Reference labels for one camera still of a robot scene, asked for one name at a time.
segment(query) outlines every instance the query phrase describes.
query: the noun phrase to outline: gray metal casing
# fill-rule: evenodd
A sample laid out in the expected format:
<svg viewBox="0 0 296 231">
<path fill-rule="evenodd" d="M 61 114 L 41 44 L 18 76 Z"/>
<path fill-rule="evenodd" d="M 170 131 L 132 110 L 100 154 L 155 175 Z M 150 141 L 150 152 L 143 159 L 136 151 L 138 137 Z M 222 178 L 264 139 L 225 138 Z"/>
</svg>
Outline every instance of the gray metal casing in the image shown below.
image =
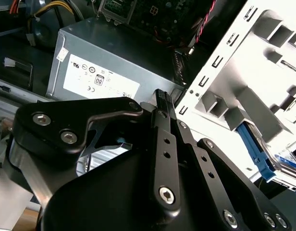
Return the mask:
<svg viewBox="0 0 296 231">
<path fill-rule="evenodd" d="M 63 62 L 56 59 L 61 48 L 69 52 Z M 133 30 L 88 19 L 59 31 L 47 96 L 58 100 L 85 97 L 63 88 L 70 54 L 106 68 L 140 84 L 137 102 L 149 102 L 155 89 L 172 92 L 183 87 L 174 83 L 170 49 L 145 39 Z"/>
</svg>

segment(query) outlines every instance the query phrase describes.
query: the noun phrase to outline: metal linkage bar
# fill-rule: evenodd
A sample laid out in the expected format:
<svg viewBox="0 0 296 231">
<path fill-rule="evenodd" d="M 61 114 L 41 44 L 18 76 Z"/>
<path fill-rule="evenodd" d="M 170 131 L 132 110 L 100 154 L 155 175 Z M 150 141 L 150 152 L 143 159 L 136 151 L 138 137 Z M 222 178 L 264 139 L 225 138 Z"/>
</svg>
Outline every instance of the metal linkage bar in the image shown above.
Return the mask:
<svg viewBox="0 0 296 231">
<path fill-rule="evenodd" d="M 292 230 L 285 216 L 216 144 L 209 139 L 201 139 L 197 145 L 208 152 L 226 191 L 233 195 L 232 203 L 241 211 L 244 222 L 252 231 Z"/>
<path fill-rule="evenodd" d="M 197 147 L 190 128 L 184 122 L 177 120 L 175 128 L 181 144 L 179 152 L 188 156 L 189 166 L 196 170 L 202 190 L 210 202 L 209 207 L 213 211 L 211 216 L 215 221 L 215 228 L 224 231 L 245 230 L 245 225 L 233 208 L 208 153 Z"/>
</svg>

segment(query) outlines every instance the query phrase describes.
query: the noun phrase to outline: blue drive rail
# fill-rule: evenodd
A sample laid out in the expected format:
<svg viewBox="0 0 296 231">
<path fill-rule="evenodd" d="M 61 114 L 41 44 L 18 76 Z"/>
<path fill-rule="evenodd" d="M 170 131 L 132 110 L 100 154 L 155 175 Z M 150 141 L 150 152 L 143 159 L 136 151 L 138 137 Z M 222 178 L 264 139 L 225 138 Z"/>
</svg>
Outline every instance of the blue drive rail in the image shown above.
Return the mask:
<svg viewBox="0 0 296 231">
<path fill-rule="evenodd" d="M 249 155 L 251 156 L 254 164 L 258 167 L 260 174 L 267 181 L 271 181 L 276 177 L 274 167 L 272 166 L 268 155 L 262 149 L 254 135 L 251 133 L 248 124 L 242 123 L 236 131 L 241 136 Z"/>
</svg>

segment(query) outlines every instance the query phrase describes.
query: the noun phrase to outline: white label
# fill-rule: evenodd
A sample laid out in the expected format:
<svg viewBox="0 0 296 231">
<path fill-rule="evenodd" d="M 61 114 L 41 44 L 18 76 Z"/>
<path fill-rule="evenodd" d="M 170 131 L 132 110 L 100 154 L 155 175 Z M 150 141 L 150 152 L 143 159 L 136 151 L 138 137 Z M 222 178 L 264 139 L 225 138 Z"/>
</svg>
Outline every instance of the white label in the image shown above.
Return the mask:
<svg viewBox="0 0 296 231">
<path fill-rule="evenodd" d="M 66 48 L 62 47 L 56 58 L 57 58 L 59 61 L 63 62 L 63 61 L 65 60 L 65 58 L 66 58 L 68 52 L 69 52 L 69 51 L 68 51 Z"/>
<path fill-rule="evenodd" d="M 88 99 L 133 99 L 139 83 L 71 54 L 63 88 Z"/>
</svg>

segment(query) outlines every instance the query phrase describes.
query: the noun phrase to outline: red wire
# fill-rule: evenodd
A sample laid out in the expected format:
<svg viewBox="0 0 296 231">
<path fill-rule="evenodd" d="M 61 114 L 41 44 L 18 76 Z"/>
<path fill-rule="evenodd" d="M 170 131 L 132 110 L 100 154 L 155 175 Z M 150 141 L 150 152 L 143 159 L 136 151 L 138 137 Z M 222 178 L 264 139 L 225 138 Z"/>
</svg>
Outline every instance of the red wire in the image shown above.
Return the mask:
<svg viewBox="0 0 296 231">
<path fill-rule="evenodd" d="M 12 6 L 10 7 L 10 10 L 9 10 L 9 14 L 13 13 L 13 8 L 14 8 L 16 2 L 17 2 L 17 0 L 13 0 Z"/>
<path fill-rule="evenodd" d="M 213 11 L 213 9 L 214 9 L 215 3 L 216 3 L 216 0 L 213 0 L 213 3 L 212 3 L 212 5 L 211 5 L 211 7 L 210 7 L 210 10 L 209 10 L 209 12 L 206 14 L 205 19 L 204 19 L 204 22 L 202 23 L 202 25 L 201 25 L 201 27 L 200 27 L 199 35 L 198 35 L 197 38 L 196 38 L 196 42 L 199 41 L 199 36 L 201 36 L 201 34 L 202 34 L 202 32 L 203 32 L 203 29 L 204 29 L 204 27 L 205 27 L 205 25 L 206 25 L 206 23 L 207 23 L 207 21 L 208 21 L 208 17 L 209 17 L 210 13 L 211 13 L 211 12 Z"/>
</svg>

